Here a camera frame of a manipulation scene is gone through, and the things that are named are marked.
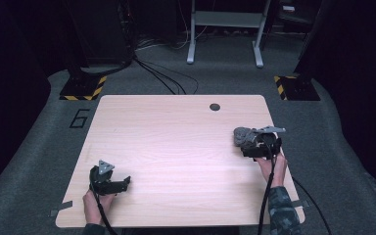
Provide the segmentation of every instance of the sleeve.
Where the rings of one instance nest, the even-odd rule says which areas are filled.
[[[301,234],[298,214],[292,206],[285,187],[270,189],[268,196],[268,212],[270,214],[270,234]]]
[[[87,223],[82,235],[105,235],[105,227],[99,224]]]

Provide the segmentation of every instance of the human hand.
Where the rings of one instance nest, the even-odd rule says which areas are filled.
[[[114,197],[115,194],[99,196],[100,204],[103,206],[105,214],[109,212]],[[102,216],[100,215],[99,208],[97,207],[97,202],[94,198],[93,191],[87,191],[87,193],[83,196],[83,203],[86,222],[102,225]]]
[[[285,180],[286,167],[288,166],[288,161],[283,154],[277,154],[276,166],[273,171],[273,181],[271,182],[271,188],[283,186],[283,181]],[[266,181],[268,181],[268,176],[271,173],[271,160],[265,160],[263,158],[255,158],[261,168],[261,173]]]

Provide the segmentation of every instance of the tabletop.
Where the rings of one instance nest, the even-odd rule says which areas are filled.
[[[115,166],[112,181],[131,176],[107,215],[113,227],[258,224],[266,182],[235,147],[233,130],[268,125],[260,95],[103,96],[63,200],[72,207],[56,224],[85,225],[82,196],[99,160]],[[285,187],[299,199],[289,169]],[[297,213],[303,222],[303,209]]]

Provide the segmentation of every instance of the yellow and black hazard tape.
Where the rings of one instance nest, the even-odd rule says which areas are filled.
[[[63,96],[63,95],[60,95],[60,100],[72,100],[72,101],[75,101],[75,100],[95,100],[95,99],[97,99],[97,97],[99,97],[99,94],[102,92],[102,88],[103,88],[103,85],[105,84],[106,79],[107,79],[106,76],[103,76],[102,78],[100,78],[99,83],[97,84],[97,87],[94,90],[92,95],[88,95],[88,96],[72,96],[72,95]]]
[[[276,82],[277,91],[279,92],[280,98],[282,100],[288,100],[288,97],[286,96],[285,89],[283,88],[280,78],[294,79],[296,77],[295,76],[274,76],[274,82]]]

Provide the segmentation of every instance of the white metal frame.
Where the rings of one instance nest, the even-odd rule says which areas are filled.
[[[212,26],[236,26],[236,27],[253,27],[258,28],[256,41],[252,42],[255,52],[256,66],[263,67],[263,60],[260,52],[260,41],[263,34],[264,25],[267,18],[268,7],[271,0],[266,0],[262,13],[232,13],[232,12],[205,12],[195,10],[195,0],[192,0],[191,11],[191,42],[188,50],[188,64],[194,64],[195,55],[195,26],[212,25]]]

